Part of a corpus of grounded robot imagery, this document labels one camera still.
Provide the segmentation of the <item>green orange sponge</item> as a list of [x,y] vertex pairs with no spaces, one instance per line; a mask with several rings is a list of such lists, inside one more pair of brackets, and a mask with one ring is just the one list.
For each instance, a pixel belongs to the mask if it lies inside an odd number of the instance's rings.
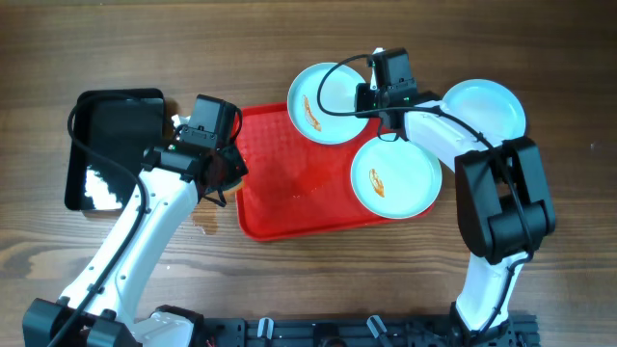
[[222,192],[225,198],[233,196],[237,191],[241,190],[244,186],[244,180],[238,178],[237,180],[226,183],[222,187]]

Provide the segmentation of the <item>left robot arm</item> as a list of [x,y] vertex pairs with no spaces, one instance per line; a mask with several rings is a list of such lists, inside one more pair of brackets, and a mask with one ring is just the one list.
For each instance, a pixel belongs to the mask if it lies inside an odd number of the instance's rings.
[[36,299],[22,320],[28,346],[191,346],[203,318],[162,308],[136,321],[150,275],[179,225],[211,193],[235,188],[248,169],[235,145],[149,148],[135,191],[86,269],[55,302]]

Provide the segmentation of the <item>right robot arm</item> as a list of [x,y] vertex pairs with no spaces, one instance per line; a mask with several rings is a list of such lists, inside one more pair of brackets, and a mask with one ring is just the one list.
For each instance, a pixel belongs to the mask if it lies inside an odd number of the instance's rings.
[[420,147],[454,173],[470,258],[450,334],[468,345],[501,337],[519,274],[556,224],[539,149],[524,134],[523,106],[499,83],[471,79],[444,96],[405,94],[392,114],[377,117],[388,131],[382,142]]

